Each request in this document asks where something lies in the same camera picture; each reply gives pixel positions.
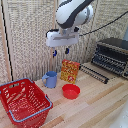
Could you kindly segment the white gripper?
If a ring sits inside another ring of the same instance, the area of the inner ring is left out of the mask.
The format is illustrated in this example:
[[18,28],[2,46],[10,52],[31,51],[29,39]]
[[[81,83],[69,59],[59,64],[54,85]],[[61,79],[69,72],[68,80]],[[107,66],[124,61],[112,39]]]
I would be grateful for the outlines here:
[[[65,45],[76,44],[79,40],[79,28],[75,27],[72,30],[66,29],[60,31],[59,29],[51,29],[46,33],[46,45],[48,47],[58,47]],[[53,48],[53,58],[57,55],[57,50]],[[65,54],[69,54],[69,47],[66,48]]]

